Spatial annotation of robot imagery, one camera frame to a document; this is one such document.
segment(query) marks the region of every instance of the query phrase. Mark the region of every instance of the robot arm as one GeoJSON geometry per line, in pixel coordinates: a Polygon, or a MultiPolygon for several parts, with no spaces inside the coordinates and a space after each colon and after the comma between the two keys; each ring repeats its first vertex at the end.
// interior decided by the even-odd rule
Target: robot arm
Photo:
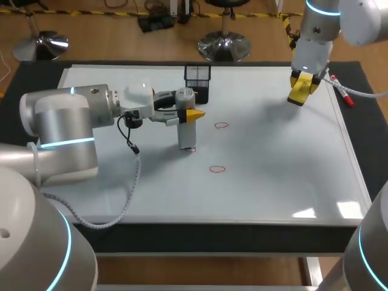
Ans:
{"type": "Polygon", "coordinates": [[[292,60],[291,86],[301,72],[313,75],[311,93],[329,63],[333,41],[341,30],[352,45],[388,38],[388,0],[306,0],[300,38],[292,60]]]}
{"type": "Polygon", "coordinates": [[[194,147],[195,110],[192,89],[154,94],[147,82],[133,84],[122,93],[107,85],[72,87],[25,94],[19,106],[22,125],[38,146],[0,144],[0,165],[16,170],[37,187],[69,184],[96,176],[97,155],[93,129],[110,126],[123,116],[130,128],[142,120],[177,125],[181,148],[194,147]],[[175,110],[162,111],[161,108],[175,110]]]}

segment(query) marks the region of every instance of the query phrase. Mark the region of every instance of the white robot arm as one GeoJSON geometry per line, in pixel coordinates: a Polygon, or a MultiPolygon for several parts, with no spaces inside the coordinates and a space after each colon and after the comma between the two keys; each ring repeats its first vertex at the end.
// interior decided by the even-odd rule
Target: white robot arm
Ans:
{"type": "Polygon", "coordinates": [[[0,167],[0,286],[94,291],[98,268],[81,233],[18,172],[0,167]]]}
{"type": "Polygon", "coordinates": [[[0,144],[0,166],[16,170],[37,187],[94,177],[98,163],[92,129],[113,125],[119,116],[133,129],[145,118],[177,125],[181,149],[195,147],[195,120],[204,116],[195,110],[192,89],[154,94],[147,81],[120,94],[107,85],[28,93],[19,111],[25,131],[39,137],[39,143],[0,144]],[[162,110],[173,105],[174,112],[162,110]]]}
{"type": "Polygon", "coordinates": [[[326,73],[333,41],[341,31],[352,45],[388,39],[388,1],[306,0],[292,61],[292,86],[301,72],[312,74],[315,88],[319,85],[326,73]]]}

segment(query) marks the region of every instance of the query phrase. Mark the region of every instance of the chrome stool base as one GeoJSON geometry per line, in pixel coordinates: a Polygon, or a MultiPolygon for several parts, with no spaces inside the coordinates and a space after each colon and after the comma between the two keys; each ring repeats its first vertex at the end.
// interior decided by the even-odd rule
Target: chrome stool base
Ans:
{"type": "Polygon", "coordinates": [[[56,32],[39,32],[37,37],[23,39],[13,49],[18,61],[43,61],[60,57],[69,47],[68,39],[56,32]]]}
{"type": "Polygon", "coordinates": [[[240,62],[250,54],[250,42],[239,33],[212,32],[198,43],[199,53],[209,61],[240,62]]]}

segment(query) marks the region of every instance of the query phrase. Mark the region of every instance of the red marker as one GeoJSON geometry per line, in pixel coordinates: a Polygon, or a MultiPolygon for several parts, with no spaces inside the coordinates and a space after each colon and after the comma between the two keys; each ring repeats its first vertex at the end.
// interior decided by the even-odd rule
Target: red marker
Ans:
{"type": "MultiPolygon", "coordinates": [[[[341,83],[337,80],[337,78],[334,76],[334,75],[331,75],[330,76],[330,80],[332,80],[333,82],[341,85],[341,83]]],[[[351,99],[351,97],[343,90],[343,89],[339,89],[339,88],[336,88],[338,90],[338,92],[341,94],[341,96],[344,98],[345,100],[345,103],[349,106],[349,107],[353,107],[354,106],[354,103],[353,103],[353,100],[351,99]]]]}

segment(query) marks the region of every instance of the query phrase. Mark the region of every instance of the white table surface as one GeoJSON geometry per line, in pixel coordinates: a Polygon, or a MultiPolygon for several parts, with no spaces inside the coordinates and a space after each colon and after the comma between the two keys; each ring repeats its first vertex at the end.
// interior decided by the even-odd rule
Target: white table surface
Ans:
{"type": "MultiPolygon", "coordinates": [[[[129,79],[149,78],[157,92],[184,87],[183,74],[184,67],[83,65],[60,85],[120,91],[129,79]]],[[[132,130],[142,170],[122,222],[357,225],[371,202],[333,88],[322,83],[298,107],[287,102],[289,76],[287,67],[212,67],[195,153],[179,150],[175,127],[146,120],[132,130]],[[216,129],[217,122],[229,126],[216,129]]],[[[47,192],[91,222],[108,222],[124,206],[134,154],[116,125],[94,134],[98,177],[47,192]]]]}

